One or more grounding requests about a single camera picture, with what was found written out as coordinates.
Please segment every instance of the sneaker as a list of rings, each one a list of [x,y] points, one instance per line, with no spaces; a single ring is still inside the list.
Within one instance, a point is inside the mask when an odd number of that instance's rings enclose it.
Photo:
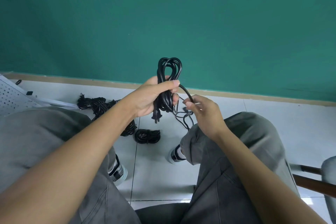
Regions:
[[[117,154],[115,155],[115,163],[111,171],[108,172],[114,185],[120,185],[127,178],[127,169],[122,164],[120,164]]]
[[[167,159],[170,163],[176,164],[176,163],[186,160],[186,157],[182,154],[181,147],[180,145],[178,145],[170,150],[169,156]]]

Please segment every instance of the black power cord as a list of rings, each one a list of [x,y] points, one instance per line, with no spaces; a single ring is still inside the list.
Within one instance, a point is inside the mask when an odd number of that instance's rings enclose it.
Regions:
[[[119,100],[112,100],[111,102],[106,103],[105,98],[85,98],[81,93],[77,101],[77,106],[79,109],[92,109],[95,117],[92,120],[98,119],[102,116],[107,110],[109,110],[112,106],[118,103]],[[134,134],[136,125],[134,120],[131,121],[130,124],[127,125],[125,130],[121,133],[121,136],[129,136]]]
[[[165,77],[165,69],[166,67],[170,67],[172,69],[171,75],[168,79]],[[182,63],[178,58],[161,58],[159,60],[159,63],[157,65],[157,83],[165,82],[165,81],[171,81],[171,80],[177,80],[180,76],[180,73],[182,71]],[[179,85],[181,89],[184,90],[184,92],[188,95],[191,102],[194,102],[189,92],[186,90],[185,87],[183,87],[181,84]],[[161,111],[166,112],[172,112],[175,115],[175,118],[186,128],[189,130],[189,126],[186,123],[186,117],[189,116],[189,118],[192,121],[192,124],[194,124],[194,121],[190,117],[193,112],[187,111],[185,112],[177,112],[178,104],[176,108],[173,106],[173,95],[170,92],[170,90],[167,90],[165,92],[162,92],[154,101],[154,111],[152,119],[155,120],[155,123],[160,121],[160,118],[162,117]]]
[[[140,144],[154,144],[160,140],[160,130],[138,129],[134,134],[134,139]]]

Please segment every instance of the wooden baseboard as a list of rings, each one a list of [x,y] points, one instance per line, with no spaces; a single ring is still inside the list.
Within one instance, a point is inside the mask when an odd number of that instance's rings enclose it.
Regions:
[[[17,80],[21,79],[25,81],[35,81],[35,82],[57,82],[57,83],[102,86],[102,87],[122,88],[122,89],[137,89],[140,86],[140,84],[135,84],[135,83],[120,83],[120,82],[109,82],[109,81],[101,81],[101,80],[65,78],[65,77],[20,74],[20,73],[3,73],[3,75],[7,77],[8,79],[17,79]],[[212,90],[195,90],[195,89],[189,89],[189,88],[188,88],[188,91],[192,95],[198,94],[198,95],[204,95],[204,96],[216,96],[216,97],[226,97],[226,98],[241,98],[241,99],[254,99],[254,100],[265,100],[265,101],[275,101],[275,102],[287,102],[287,103],[296,103],[296,104],[336,106],[336,102],[319,101],[319,100],[271,97],[271,96],[231,93],[231,92],[212,91]]]

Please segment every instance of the left hand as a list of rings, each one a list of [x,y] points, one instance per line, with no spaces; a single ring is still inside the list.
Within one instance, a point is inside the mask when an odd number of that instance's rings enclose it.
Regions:
[[[153,76],[138,89],[124,97],[121,102],[127,103],[128,106],[134,109],[136,117],[145,116],[153,112],[154,100],[166,90],[170,90],[173,93],[173,105],[176,105],[179,101],[179,95],[175,92],[178,91],[179,85],[179,80],[165,81],[158,84],[157,76]]]

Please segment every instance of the perforated white panel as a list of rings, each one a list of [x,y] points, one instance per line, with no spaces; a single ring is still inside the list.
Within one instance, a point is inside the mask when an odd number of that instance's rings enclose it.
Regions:
[[[0,117],[32,107],[41,107],[26,92],[10,80],[0,75]]]

